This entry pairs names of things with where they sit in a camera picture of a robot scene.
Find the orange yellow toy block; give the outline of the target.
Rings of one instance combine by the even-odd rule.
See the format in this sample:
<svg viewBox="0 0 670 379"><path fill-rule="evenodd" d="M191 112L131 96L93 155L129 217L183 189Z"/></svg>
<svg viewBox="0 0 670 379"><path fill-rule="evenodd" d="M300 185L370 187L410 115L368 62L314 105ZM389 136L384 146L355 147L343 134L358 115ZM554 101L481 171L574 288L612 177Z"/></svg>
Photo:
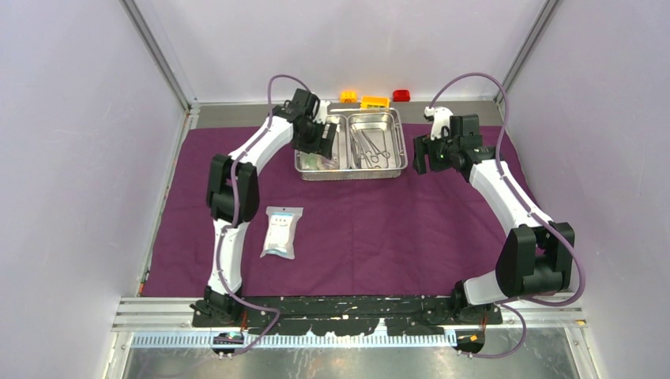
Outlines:
<svg viewBox="0 0 670 379"><path fill-rule="evenodd" d="M390 98L383 96L362 96L360 101L362 109L385 109L390 107Z"/></svg>

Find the white sterile pouch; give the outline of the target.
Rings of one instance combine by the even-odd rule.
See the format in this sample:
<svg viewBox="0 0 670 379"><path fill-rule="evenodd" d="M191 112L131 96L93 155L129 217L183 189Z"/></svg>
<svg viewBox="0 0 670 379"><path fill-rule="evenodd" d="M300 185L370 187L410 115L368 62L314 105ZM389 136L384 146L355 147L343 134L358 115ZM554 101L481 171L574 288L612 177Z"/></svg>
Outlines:
<svg viewBox="0 0 670 379"><path fill-rule="evenodd" d="M273 207L266 209L268 228L260 257L275 255L295 259L295 229L303 215L303 208Z"/></svg>

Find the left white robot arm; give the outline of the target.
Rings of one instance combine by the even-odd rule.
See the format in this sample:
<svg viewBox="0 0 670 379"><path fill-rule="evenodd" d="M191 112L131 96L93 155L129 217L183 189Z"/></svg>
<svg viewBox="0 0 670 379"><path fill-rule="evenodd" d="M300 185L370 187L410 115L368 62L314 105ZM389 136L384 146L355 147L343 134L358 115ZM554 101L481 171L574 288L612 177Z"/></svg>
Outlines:
<svg viewBox="0 0 670 379"><path fill-rule="evenodd" d="M196 327L231 327L247 304L241 298L243 244L260 205L259 175L286 145L300 152L332 156L337 127L327 122L330 103L303 88L271 107L257 131L209 165L205 202L215 231L212 274L201 300L192 304Z"/></svg>

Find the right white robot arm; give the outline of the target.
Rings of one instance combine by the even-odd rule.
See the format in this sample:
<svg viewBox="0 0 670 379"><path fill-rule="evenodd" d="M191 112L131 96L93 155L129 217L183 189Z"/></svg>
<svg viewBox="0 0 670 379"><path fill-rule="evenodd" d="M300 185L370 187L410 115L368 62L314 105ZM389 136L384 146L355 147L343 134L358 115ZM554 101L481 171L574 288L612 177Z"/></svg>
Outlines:
<svg viewBox="0 0 670 379"><path fill-rule="evenodd" d="M495 268L455 284L450 296L454 319L471 324L483 306L568 288L571 225L554 222L535 205L510 173L499 146L484 144L477 115L456 116L446 107L427 107L424 117L432 126L430 133L413 140L414 170L425 174L452 169L461 174L506 233Z"/></svg>

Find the purple cloth wrap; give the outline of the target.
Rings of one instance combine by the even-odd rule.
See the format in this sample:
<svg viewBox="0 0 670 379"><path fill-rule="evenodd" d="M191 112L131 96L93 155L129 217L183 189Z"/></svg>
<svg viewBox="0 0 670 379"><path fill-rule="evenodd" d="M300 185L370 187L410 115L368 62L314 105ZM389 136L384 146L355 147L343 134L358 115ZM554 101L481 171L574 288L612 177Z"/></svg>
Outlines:
<svg viewBox="0 0 670 379"><path fill-rule="evenodd" d="M154 242L147 297L201 297L212 272L214 227L205 203L209 165L251 127L194 129L183 143ZM456 171L306 182L282 148L259 176L260 208L243 244L246 296L448 295L458 280L495 268L506 240L480 193ZM295 259L260 257L266 209L303 208Z"/></svg>

